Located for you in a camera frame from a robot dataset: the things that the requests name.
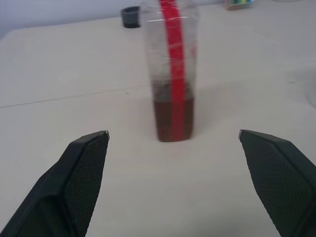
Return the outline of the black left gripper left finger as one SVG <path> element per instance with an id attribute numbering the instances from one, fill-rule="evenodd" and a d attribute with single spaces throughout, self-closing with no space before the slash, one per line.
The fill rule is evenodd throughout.
<path id="1" fill-rule="evenodd" d="M 32 187 L 0 237 L 85 237 L 99 196 L 108 131 L 71 142 Z"/>

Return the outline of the colour marker pen pack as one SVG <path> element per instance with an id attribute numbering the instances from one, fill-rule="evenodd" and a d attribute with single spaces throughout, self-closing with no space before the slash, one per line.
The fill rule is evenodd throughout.
<path id="1" fill-rule="evenodd" d="M 253 7 L 256 0 L 224 0 L 226 10 L 239 10 Z"/>

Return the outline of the black round tape roll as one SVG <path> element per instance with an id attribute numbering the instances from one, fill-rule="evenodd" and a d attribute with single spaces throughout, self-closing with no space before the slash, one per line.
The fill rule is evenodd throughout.
<path id="1" fill-rule="evenodd" d="M 125 28 L 134 29 L 140 27 L 140 6 L 130 6 L 120 11 L 122 24 Z"/>

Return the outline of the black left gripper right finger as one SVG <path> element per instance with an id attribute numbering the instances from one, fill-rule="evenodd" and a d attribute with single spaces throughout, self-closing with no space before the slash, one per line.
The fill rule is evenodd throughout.
<path id="1" fill-rule="evenodd" d="M 290 141 L 242 129 L 255 191 L 281 237 L 316 237 L 316 166 Z"/>

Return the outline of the plastic bottle with red contents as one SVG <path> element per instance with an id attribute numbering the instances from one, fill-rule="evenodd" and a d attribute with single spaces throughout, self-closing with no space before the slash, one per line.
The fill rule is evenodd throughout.
<path id="1" fill-rule="evenodd" d="M 140 19 L 158 139 L 188 140 L 194 127 L 197 6 L 193 0 L 145 0 Z"/>

